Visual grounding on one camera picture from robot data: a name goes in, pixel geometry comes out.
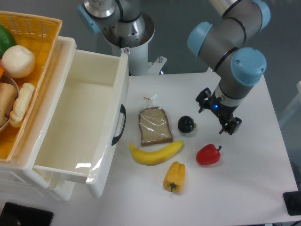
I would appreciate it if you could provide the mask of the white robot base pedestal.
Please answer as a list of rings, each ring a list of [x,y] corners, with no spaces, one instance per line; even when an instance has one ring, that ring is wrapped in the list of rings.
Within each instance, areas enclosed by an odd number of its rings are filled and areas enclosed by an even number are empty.
[[[111,44],[114,56],[118,57],[121,53],[128,55],[129,72],[132,76],[163,74],[162,69],[167,62],[167,58],[159,56],[154,62],[149,62],[148,47],[148,43],[134,48],[119,48]]]

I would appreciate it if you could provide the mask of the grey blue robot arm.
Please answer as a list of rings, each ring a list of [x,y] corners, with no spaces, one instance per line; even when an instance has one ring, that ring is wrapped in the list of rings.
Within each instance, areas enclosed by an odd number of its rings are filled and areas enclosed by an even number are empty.
[[[205,89],[196,101],[201,111],[208,109],[219,119],[222,132],[233,134],[242,122],[234,111],[267,67],[260,51],[243,44],[269,23],[270,9],[261,0],[213,0],[211,5],[223,22],[217,27],[201,22],[189,34],[187,45],[221,79],[214,92]],[[103,34],[114,55],[128,55],[131,75],[154,72],[155,65],[148,61],[154,23],[138,0],[86,0],[77,10],[91,32]]]

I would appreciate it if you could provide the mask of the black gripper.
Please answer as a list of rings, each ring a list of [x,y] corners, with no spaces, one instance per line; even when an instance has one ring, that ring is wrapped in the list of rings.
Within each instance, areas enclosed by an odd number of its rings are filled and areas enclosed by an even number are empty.
[[[222,126],[219,134],[225,132],[229,135],[233,135],[240,127],[242,120],[238,117],[233,117],[233,112],[236,110],[236,107],[222,104],[222,98],[216,97],[215,94],[211,96],[211,90],[209,88],[205,88],[198,94],[196,102],[199,105],[199,113],[208,109],[219,118],[219,122]]]

